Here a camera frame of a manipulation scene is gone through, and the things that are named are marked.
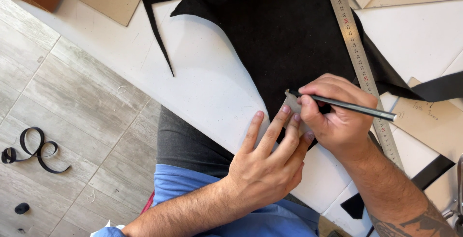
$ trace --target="hand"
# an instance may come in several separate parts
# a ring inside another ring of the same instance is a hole
[[[230,164],[228,175],[221,180],[234,196],[234,203],[242,205],[247,213],[283,199],[302,179],[302,161],[312,143],[313,133],[310,131],[299,138],[298,113],[293,114],[286,126],[285,138],[271,152],[290,113],[291,108],[283,106],[253,149],[263,121],[263,112],[258,111]]]
[[[369,149],[368,130],[373,117],[336,106],[332,106],[332,112],[323,115],[309,95],[333,98],[369,108],[376,108],[378,100],[375,96],[333,74],[323,74],[299,88],[299,93],[305,94],[298,99],[298,103],[302,103],[301,118],[313,130],[315,138],[324,148],[331,151],[340,162],[365,157]]]

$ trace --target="gray pants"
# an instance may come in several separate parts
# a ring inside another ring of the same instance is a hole
[[[161,106],[157,129],[157,163],[223,178],[234,155]],[[292,194],[286,200],[305,205]]]

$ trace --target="white table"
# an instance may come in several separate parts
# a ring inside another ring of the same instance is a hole
[[[169,17],[180,0],[153,6],[175,78],[141,3],[124,27],[78,0],[63,0],[55,14],[13,1],[232,153],[239,149],[254,113],[265,110],[220,28],[192,15]],[[425,82],[463,70],[463,1],[356,12],[365,32],[405,81],[413,76]],[[386,109],[395,101],[391,95],[381,98]],[[267,117],[261,135],[268,124]],[[392,129],[410,177],[438,156],[401,129]],[[304,161],[302,183],[292,193],[353,236],[365,236],[371,226],[367,216],[354,220],[339,206],[357,193],[340,163],[320,145]],[[456,183],[449,174],[439,179],[440,185]],[[431,188],[427,194],[440,210],[447,209],[452,187]]]

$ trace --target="blue shirt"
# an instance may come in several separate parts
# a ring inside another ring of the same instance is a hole
[[[153,206],[219,180],[217,177],[189,169],[158,164],[154,174],[156,194]],[[319,217],[320,214],[314,210],[283,199],[255,210],[234,222],[198,234],[198,236],[317,237]],[[94,237],[124,237],[124,234],[118,228],[105,227],[99,230]]]

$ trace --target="shirt sleeve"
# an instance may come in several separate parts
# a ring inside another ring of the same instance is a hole
[[[93,237],[125,237],[125,235],[116,227],[104,227],[97,231]]]

